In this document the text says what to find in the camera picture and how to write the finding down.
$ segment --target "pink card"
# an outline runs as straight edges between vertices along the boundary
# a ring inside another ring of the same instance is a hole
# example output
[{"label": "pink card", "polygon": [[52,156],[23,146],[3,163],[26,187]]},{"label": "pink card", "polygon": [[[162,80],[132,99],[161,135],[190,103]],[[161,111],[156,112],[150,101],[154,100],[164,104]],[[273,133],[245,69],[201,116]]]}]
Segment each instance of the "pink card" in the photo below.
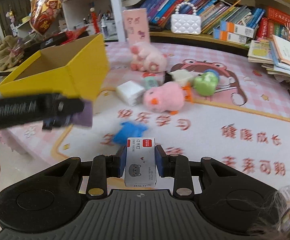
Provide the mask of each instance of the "pink card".
[{"label": "pink card", "polygon": [[123,11],[123,19],[129,45],[140,41],[150,43],[146,8]]}]

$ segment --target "purple cloth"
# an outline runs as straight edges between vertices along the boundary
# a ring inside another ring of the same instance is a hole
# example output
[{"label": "purple cloth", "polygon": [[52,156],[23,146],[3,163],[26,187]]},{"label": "purple cloth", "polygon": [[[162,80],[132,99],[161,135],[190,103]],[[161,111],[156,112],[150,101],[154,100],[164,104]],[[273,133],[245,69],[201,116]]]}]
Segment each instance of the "purple cloth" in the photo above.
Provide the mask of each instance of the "purple cloth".
[{"label": "purple cloth", "polygon": [[92,127],[93,125],[93,104],[91,101],[83,100],[85,103],[84,109],[81,113],[72,116],[71,123],[74,125],[81,125]]}]

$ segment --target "orange beak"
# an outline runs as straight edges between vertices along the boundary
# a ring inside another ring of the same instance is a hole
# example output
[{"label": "orange beak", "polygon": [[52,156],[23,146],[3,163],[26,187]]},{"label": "orange beak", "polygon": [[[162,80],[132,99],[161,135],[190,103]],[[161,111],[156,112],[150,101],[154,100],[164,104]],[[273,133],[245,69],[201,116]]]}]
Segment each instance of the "orange beak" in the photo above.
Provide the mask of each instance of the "orange beak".
[{"label": "orange beak", "polygon": [[151,104],[152,104],[152,105],[158,105],[158,100],[157,100],[157,98],[153,98],[152,101],[151,101]]}]

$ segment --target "pink stuffed chick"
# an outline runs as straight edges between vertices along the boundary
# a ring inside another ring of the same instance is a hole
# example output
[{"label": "pink stuffed chick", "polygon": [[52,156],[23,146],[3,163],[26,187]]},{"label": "pink stuffed chick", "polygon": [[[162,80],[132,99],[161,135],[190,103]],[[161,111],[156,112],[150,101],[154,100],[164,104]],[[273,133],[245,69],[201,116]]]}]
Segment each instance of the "pink stuffed chick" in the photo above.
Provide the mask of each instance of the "pink stuffed chick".
[{"label": "pink stuffed chick", "polygon": [[132,70],[149,71],[158,73],[167,68],[167,55],[162,54],[157,48],[147,42],[138,42],[130,47],[133,61]]},{"label": "pink stuffed chick", "polygon": [[143,103],[153,112],[170,111],[177,114],[185,103],[184,90],[176,82],[167,82],[161,87],[147,90]]}]

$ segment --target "floor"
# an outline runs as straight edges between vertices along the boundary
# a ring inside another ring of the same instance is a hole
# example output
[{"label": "floor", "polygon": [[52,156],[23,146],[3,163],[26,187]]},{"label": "floor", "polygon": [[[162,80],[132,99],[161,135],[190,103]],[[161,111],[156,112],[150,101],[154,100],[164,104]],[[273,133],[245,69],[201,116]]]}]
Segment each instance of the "floor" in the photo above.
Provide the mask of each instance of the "floor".
[{"label": "floor", "polygon": [[20,155],[0,143],[0,191],[48,167],[29,154]]}]

